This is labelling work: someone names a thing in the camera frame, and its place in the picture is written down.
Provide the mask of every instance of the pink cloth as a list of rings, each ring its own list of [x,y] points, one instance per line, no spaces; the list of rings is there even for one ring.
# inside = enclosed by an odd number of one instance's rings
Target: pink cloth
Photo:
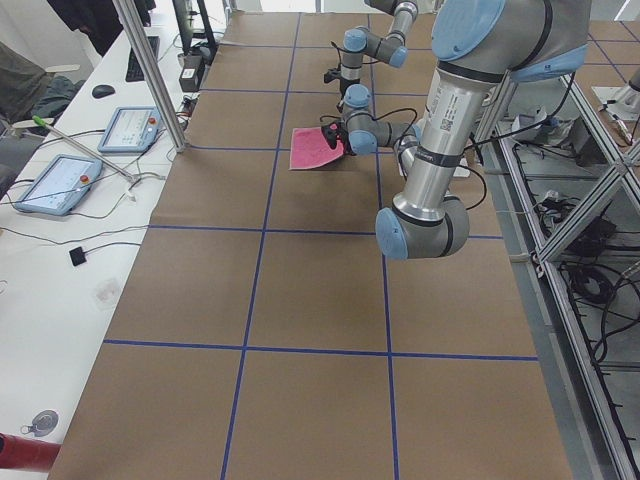
[[[309,170],[331,163],[344,155],[344,146],[331,150],[320,127],[294,128],[291,137],[290,170]]]

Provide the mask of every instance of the black computer mouse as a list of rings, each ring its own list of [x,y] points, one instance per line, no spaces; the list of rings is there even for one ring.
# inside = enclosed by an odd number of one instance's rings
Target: black computer mouse
[[[111,85],[96,85],[95,87],[93,87],[93,90],[91,90],[91,95],[93,95],[93,98],[102,98],[113,95],[114,93],[116,93],[116,89]]]

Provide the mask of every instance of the keyboard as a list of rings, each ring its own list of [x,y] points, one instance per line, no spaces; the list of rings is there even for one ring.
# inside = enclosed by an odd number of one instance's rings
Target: keyboard
[[[156,36],[148,36],[149,45],[151,45],[151,50],[153,50],[153,55],[155,58],[158,58],[158,49],[160,48],[160,37]],[[144,80],[144,73],[142,72],[142,67],[140,66],[140,62],[136,58],[136,54],[133,53],[133,49],[129,52],[129,64],[127,65],[127,74],[124,77],[126,82],[141,82]]]

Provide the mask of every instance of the red cylinder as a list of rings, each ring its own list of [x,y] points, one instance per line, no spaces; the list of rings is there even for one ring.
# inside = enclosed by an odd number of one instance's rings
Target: red cylinder
[[[0,468],[48,472],[60,445],[0,433]]]

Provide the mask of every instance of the blue tablet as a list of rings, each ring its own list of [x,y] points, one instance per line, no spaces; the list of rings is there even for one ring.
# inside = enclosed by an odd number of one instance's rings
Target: blue tablet
[[[155,141],[161,124],[156,107],[119,107],[100,140],[105,155],[138,155]]]
[[[66,215],[93,185],[102,172],[97,158],[58,155],[13,204],[27,213]]]

